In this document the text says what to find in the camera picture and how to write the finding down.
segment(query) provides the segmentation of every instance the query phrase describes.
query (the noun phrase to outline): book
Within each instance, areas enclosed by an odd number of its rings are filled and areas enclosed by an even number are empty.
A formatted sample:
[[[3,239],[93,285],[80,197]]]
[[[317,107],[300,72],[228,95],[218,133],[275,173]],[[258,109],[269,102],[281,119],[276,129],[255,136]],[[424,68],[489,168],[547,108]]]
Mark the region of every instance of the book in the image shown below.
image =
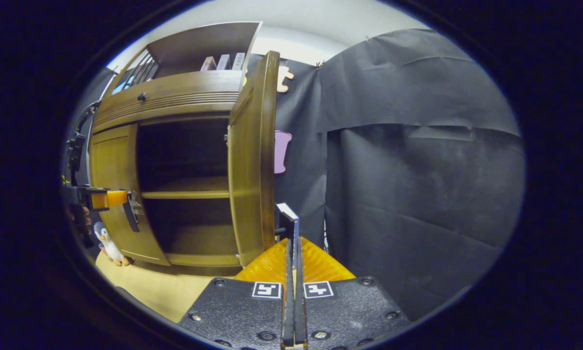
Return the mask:
[[[201,71],[205,70],[215,70],[216,69],[216,60],[214,57],[208,56],[205,58],[205,62],[203,62],[203,66],[201,66]]]
[[[220,60],[218,60],[218,66],[216,70],[226,70],[231,67],[231,59],[229,55],[221,55]]]
[[[239,52],[236,53],[236,58],[233,60],[233,70],[242,70],[242,64],[244,63],[244,56],[245,53]]]

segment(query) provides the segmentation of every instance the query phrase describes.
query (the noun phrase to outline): penguin toy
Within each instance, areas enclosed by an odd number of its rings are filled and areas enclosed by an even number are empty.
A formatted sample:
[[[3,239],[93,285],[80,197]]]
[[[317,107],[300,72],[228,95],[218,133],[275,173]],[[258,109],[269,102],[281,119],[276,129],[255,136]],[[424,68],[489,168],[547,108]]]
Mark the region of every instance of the penguin toy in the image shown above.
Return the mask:
[[[95,225],[93,225],[93,230],[103,245],[103,247],[100,247],[101,250],[112,259],[112,262],[114,262],[116,266],[127,266],[130,264],[129,259],[123,256],[108,235],[108,231],[105,229],[105,226],[103,226],[103,222],[96,222]]]

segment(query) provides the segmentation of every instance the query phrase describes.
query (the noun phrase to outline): cabinet door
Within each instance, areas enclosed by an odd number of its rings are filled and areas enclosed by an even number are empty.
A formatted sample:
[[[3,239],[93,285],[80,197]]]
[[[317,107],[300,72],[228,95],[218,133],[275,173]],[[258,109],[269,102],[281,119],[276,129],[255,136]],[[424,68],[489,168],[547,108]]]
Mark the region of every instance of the cabinet door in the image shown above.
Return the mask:
[[[274,118],[279,53],[269,51],[229,117],[229,197],[240,263],[274,245]]]
[[[91,186],[136,191],[136,200],[142,204],[136,177],[136,124],[111,129],[91,137]],[[113,206],[99,212],[112,241],[127,255],[139,261],[170,265],[162,252],[149,221],[139,215],[138,229],[132,231],[123,206]]]

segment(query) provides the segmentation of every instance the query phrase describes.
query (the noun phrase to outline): wooden shelf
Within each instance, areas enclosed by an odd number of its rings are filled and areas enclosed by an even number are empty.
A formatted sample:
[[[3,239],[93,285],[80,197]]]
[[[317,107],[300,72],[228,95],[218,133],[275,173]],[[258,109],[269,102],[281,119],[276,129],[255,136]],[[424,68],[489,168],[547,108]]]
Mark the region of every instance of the wooden shelf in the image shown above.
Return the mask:
[[[156,77],[199,71],[207,56],[213,56],[218,62],[224,53],[248,54],[259,27],[260,22],[219,23],[188,29],[151,42],[147,49],[160,64]]]
[[[161,226],[156,237],[173,264],[239,266],[232,224]]]
[[[141,195],[146,199],[229,198],[229,179],[226,176],[187,177]]]

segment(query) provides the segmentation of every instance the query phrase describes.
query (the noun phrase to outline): puzzle piece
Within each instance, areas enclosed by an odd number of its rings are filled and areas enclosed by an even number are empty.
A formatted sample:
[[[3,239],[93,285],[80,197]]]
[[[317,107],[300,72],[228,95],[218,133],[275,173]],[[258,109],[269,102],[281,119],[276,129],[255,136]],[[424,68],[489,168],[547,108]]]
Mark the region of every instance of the puzzle piece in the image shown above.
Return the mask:
[[[293,79],[293,74],[290,73],[290,67],[279,66],[278,67],[278,84],[276,86],[277,92],[287,92],[289,86],[283,85],[283,81],[287,79]]]
[[[280,174],[285,172],[285,153],[287,144],[292,140],[292,134],[283,131],[274,131],[274,173]]]

